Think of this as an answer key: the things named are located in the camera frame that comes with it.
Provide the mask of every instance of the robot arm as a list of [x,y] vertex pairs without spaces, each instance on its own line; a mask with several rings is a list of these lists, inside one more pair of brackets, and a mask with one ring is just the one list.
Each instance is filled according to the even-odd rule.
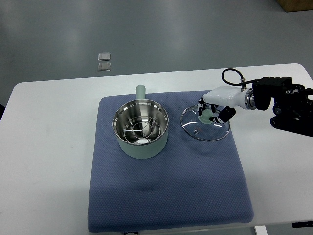
[[[228,70],[237,72],[242,82],[233,84],[225,81],[224,73]],[[203,95],[198,102],[199,116],[206,108],[215,113],[217,107],[224,106],[216,117],[210,117],[210,121],[225,123],[236,114],[235,106],[247,110],[266,110],[271,98],[274,98],[273,112],[276,116],[271,118],[271,125],[313,137],[313,101],[308,98],[313,95],[311,88],[293,84],[291,77],[264,77],[245,82],[242,74],[232,68],[223,71],[222,80],[229,85],[242,87],[220,86]],[[252,88],[246,88],[248,83],[252,83]]]

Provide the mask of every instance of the black cable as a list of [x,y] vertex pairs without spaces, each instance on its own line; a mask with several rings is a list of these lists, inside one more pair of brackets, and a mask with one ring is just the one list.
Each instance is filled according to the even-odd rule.
[[244,79],[244,76],[241,74],[241,72],[239,72],[238,70],[234,69],[234,68],[227,68],[225,69],[223,72],[222,72],[222,80],[224,83],[228,84],[228,85],[231,85],[231,86],[241,86],[241,85],[245,85],[245,84],[249,84],[249,83],[252,83],[252,82],[256,82],[256,81],[259,81],[259,79],[254,79],[254,80],[250,80],[250,81],[247,81],[247,82],[241,82],[241,83],[232,83],[232,82],[228,82],[225,80],[224,78],[224,74],[225,72],[227,71],[235,71],[237,74],[239,74],[240,78],[241,79]]

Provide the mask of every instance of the pot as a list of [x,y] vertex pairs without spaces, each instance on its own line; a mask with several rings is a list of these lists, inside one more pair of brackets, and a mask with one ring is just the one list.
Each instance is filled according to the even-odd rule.
[[136,87],[136,100],[122,105],[115,113],[113,129],[121,149],[129,156],[147,159],[165,147],[169,118],[157,102],[146,99],[146,88]]

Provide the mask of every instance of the cardboard box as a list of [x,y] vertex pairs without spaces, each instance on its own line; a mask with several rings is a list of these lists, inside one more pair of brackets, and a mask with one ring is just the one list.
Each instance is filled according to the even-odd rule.
[[286,12],[313,10],[313,0],[276,0]]

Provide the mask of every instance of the blue cushion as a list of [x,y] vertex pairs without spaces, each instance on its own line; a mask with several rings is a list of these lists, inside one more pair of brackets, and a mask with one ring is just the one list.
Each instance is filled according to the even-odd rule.
[[252,205],[231,132],[215,142],[198,141],[180,125],[182,111],[206,91],[147,94],[169,115],[169,136],[156,156],[139,160],[117,143],[116,110],[135,95],[100,101],[89,193],[90,232],[140,231],[248,223]]

